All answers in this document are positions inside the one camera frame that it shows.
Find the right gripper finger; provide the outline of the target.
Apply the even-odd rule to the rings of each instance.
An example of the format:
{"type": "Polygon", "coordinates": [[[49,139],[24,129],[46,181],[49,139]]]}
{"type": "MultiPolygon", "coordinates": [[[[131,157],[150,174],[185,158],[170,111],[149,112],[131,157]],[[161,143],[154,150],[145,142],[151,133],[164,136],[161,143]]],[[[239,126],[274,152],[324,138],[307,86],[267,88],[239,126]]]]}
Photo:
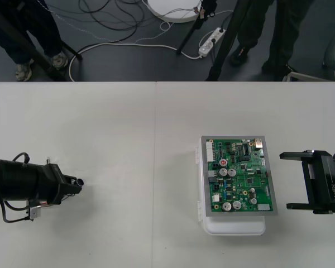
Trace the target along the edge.
{"type": "Polygon", "coordinates": [[[289,210],[313,210],[313,206],[304,203],[288,203],[286,208],[289,210]]]}
{"type": "Polygon", "coordinates": [[[283,152],[279,155],[281,160],[302,161],[306,152],[283,152]]]}

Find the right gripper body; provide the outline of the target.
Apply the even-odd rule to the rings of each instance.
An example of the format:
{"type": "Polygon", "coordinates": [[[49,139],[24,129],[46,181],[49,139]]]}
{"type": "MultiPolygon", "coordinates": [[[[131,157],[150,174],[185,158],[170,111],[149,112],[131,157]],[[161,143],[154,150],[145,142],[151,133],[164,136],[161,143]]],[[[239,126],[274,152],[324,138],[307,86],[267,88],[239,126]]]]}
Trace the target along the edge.
{"type": "Polygon", "coordinates": [[[335,154],[305,151],[302,160],[308,203],[314,214],[335,213],[335,154]]]}

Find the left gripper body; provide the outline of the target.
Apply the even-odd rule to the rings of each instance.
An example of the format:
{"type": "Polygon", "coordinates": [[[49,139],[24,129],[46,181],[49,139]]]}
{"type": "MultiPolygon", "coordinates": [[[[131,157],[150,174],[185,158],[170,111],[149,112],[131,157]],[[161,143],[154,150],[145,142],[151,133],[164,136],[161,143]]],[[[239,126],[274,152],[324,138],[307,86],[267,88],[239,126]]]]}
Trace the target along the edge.
{"type": "Polygon", "coordinates": [[[49,205],[59,205],[64,197],[63,175],[57,164],[46,164],[43,168],[42,198],[49,205]]]}

